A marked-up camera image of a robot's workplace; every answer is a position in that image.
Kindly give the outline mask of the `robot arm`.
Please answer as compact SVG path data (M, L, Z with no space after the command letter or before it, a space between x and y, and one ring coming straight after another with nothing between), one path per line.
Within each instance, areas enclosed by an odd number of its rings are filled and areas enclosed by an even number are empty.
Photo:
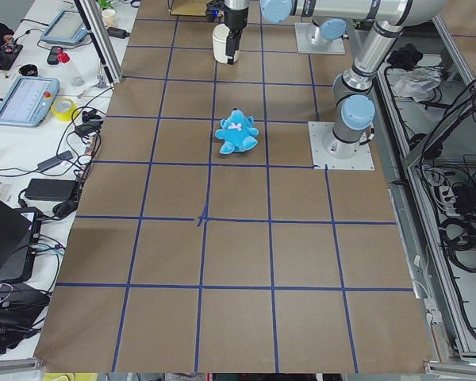
M301 6L301 16L313 16L312 24L307 29L307 42L311 45L331 43L339 39L346 31L346 21L339 18L325 20L317 19L315 14L316 1L304 1ZM240 40L243 30L248 23L249 1L214 1L208 2L207 20L211 21L219 12L224 14L224 23L228 28L225 37L225 64L233 65L236 53L240 50ZM261 1L262 15L270 23L279 23L287 17L296 14L295 1Z
M374 22L353 64L333 83L338 117L323 138L324 149L330 155L338 159L353 157L374 119L375 105L367 94L380 64L404 27L431 20L444 5L438 0L261 1L262 15L271 23L293 15Z

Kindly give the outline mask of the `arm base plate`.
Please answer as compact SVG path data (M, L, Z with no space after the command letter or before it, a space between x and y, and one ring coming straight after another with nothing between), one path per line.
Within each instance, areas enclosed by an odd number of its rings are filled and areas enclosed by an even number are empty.
M344 143L333 134L333 122L309 121L309 140L316 169L373 171L374 162L366 133L355 143Z
M295 24L297 51L304 54L344 55L342 39L344 32L344 24L335 19L322 25L297 22Z

